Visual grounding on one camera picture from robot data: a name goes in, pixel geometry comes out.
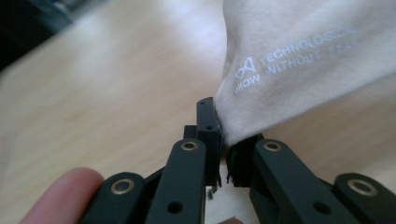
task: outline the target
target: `white fabric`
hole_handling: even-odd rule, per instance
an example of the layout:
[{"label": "white fabric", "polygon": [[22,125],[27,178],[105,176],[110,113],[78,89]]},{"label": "white fabric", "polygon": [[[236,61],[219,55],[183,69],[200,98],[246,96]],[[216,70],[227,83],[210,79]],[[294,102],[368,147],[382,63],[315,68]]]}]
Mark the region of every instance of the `white fabric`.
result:
[{"label": "white fabric", "polygon": [[390,0],[224,1],[226,144],[394,75],[395,12]]}]

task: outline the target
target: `screw hole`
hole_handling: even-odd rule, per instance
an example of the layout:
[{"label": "screw hole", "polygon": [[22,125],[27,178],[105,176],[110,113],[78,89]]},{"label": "screw hole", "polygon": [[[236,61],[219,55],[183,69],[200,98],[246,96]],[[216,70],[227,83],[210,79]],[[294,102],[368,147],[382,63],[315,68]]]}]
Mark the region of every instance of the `screw hole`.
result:
[{"label": "screw hole", "polygon": [[329,215],[332,212],[332,209],[324,203],[314,203],[314,208],[324,215]]},{"label": "screw hole", "polygon": [[134,188],[134,181],[129,178],[117,180],[111,185],[111,192],[114,194],[124,194]]},{"label": "screw hole", "polygon": [[183,204],[180,202],[172,202],[168,204],[168,212],[178,214],[183,210]]},{"label": "screw hole", "polygon": [[349,187],[361,195],[373,197],[378,194],[376,188],[369,182],[360,179],[350,179],[347,181]]},{"label": "screw hole", "polygon": [[181,144],[181,148],[186,151],[193,151],[198,148],[198,145],[194,142],[185,142]]},{"label": "screw hole", "polygon": [[282,147],[274,142],[268,142],[264,144],[264,148],[270,151],[279,151]]}]

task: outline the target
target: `wooden surface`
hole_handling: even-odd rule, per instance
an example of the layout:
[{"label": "wooden surface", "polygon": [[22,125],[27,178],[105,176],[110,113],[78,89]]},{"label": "wooden surface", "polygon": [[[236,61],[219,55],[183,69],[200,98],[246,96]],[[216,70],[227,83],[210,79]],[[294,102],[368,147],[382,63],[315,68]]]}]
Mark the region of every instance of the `wooden surface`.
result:
[{"label": "wooden surface", "polygon": [[[18,222],[73,167],[104,177],[163,167],[183,126],[195,123],[195,103],[216,95],[225,51],[220,1],[115,0],[9,67],[0,84],[0,222]],[[394,77],[379,80],[265,135],[330,182],[357,172],[396,191],[395,86]],[[225,197],[244,210],[246,191],[235,194],[243,199]],[[219,198],[207,204],[207,223],[230,217]]]}]

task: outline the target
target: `black component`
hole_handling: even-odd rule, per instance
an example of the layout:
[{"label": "black component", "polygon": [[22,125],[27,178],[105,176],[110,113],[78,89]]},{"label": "black component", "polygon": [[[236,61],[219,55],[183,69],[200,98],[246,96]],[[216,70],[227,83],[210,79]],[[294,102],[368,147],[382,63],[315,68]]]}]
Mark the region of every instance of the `black component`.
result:
[{"label": "black component", "polygon": [[212,97],[197,103],[196,138],[206,145],[205,184],[216,186],[219,180],[220,157],[223,149],[221,127]]},{"label": "black component", "polygon": [[[206,98],[197,104],[197,125],[185,126],[164,168],[146,179],[110,177],[80,223],[203,223],[205,185],[216,184],[221,149],[213,99]],[[235,186],[250,187],[260,223],[396,223],[396,196],[388,189],[357,174],[339,175],[332,186],[282,142],[251,137],[231,148],[227,166]]]},{"label": "black component", "polygon": [[230,178],[234,187],[248,188],[250,186],[255,166],[253,161],[254,146],[263,139],[262,134],[249,137],[230,147],[227,154],[227,183]]},{"label": "black component", "polygon": [[251,194],[254,206],[272,208],[256,210],[265,217],[261,223],[267,223],[266,219],[276,223],[359,223],[286,144],[271,139],[257,142],[254,163],[275,199],[270,205]]},{"label": "black component", "polygon": [[203,222],[205,152],[205,144],[192,138],[174,145],[146,223]]},{"label": "black component", "polygon": [[93,196],[80,224],[143,222],[140,214],[145,181],[142,176],[120,173],[111,176]]},{"label": "black component", "polygon": [[334,193],[361,223],[396,223],[396,196],[370,177],[339,175]]}]

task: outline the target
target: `finger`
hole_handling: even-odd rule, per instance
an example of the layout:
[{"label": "finger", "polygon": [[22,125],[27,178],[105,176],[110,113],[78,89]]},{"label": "finger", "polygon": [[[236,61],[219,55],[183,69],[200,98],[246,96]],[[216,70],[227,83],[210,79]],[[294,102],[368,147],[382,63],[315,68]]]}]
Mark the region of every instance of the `finger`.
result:
[{"label": "finger", "polygon": [[75,168],[62,175],[21,221],[29,223],[77,223],[103,177],[89,168]]}]

